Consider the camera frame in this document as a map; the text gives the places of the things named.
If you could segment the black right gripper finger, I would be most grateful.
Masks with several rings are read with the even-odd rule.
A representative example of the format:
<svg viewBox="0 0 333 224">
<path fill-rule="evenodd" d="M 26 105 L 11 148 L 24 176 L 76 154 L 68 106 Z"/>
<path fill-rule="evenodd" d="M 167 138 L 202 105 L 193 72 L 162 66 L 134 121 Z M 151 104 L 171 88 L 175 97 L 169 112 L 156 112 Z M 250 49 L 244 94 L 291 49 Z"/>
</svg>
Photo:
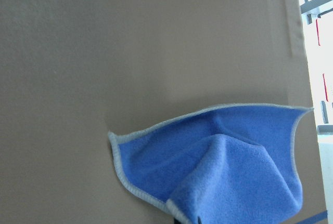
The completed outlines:
<svg viewBox="0 0 333 224">
<path fill-rule="evenodd" d="M 179 220 L 177 220 L 176 218 L 174 218 L 174 224 L 182 224 Z"/>
</svg>

